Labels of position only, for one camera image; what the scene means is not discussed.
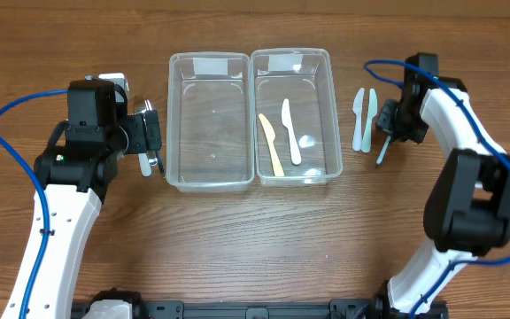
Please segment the mint green plastic knife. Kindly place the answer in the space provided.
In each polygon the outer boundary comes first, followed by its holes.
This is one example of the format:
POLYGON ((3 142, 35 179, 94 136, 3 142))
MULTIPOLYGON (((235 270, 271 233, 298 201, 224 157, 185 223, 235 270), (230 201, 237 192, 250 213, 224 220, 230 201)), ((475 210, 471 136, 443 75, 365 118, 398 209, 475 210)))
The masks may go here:
POLYGON ((369 153, 372 145, 373 121, 378 113, 378 100, 375 89, 369 90, 366 126, 362 137, 361 151, 369 153))

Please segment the pale white plastic knife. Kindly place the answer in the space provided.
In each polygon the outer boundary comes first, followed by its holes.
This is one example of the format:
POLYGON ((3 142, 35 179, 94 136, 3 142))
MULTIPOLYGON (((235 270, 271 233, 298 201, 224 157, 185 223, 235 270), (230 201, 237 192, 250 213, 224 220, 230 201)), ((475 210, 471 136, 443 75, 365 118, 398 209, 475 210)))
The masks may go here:
POLYGON ((355 115, 355 126, 352 137, 352 149, 355 152, 361 150, 362 144, 362 106, 364 100, 365 89, 360 88, 353 100, 352 111, 355 115))

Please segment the yellow plastic knife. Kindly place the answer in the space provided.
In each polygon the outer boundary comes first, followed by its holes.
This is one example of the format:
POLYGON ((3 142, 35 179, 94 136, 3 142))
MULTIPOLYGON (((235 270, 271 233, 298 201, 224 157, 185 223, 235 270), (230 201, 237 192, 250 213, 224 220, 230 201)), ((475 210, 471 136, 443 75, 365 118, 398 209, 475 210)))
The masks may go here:
POLYGON ((264 130, 265 138, 267 140, 267 146, 269 148, 270 159, 272 164, 272 169, 275 177, 284 177, 284 171, 282 168, 282 163, 278 157, 278 153, 274 146, 274 140, 276 138, 274 128, 270 121, 263 113, 258 114, 259 121, 264 130))

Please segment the light blue plastic knife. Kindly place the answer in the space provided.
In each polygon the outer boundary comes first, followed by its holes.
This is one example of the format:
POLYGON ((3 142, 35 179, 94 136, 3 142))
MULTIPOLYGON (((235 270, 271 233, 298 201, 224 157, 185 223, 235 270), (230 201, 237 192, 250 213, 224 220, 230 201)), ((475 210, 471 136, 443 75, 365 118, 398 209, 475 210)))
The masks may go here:
POLYGON ((376 159, 375 164, 377 166, 380 166, 383 163, 383 160, 384 160, 384 157, 386 155, 386 152, 387 152, 387 150, 388 150, 388 148, 390 146, 390 141, 391 141, 391 136, 387 136, 386 140, 385 140, 385 142, 384 142, 384 144, 382 146, 382 149, 380 150, 380 153, 379 153, 379 155, 378 155, 378 157, 376 159))

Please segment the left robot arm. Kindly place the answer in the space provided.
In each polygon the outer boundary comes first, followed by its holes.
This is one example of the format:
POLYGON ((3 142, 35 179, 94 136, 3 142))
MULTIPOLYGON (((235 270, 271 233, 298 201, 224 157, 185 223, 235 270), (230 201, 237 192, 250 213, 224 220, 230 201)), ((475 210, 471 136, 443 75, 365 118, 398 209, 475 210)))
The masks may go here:
POLYGON ((126 155, 142 175, 162 169, 158 113, 149 101, 128 111, 123 73, 88 75, 63 89, 68 115, 33 165, 0 137, 0 145, 35 187, 34 215, 5 318, 68 318, 89 233, 126 155))

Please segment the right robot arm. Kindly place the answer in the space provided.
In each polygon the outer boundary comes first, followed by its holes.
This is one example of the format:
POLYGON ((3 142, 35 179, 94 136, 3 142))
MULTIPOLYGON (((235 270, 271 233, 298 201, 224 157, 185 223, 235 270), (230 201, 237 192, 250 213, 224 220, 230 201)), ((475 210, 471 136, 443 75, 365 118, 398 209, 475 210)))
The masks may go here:
POLYGON ((445 164, 424 207, 424 241, 382 284, 367 317, 446 318, 435 298, 463 268, 510 264, 510 154, 476 117, 464 83, 440 75, 437 55, 396 64, 401 98, 385 102, 375 125, 387 144, 419 144, 433 131, 445 164))

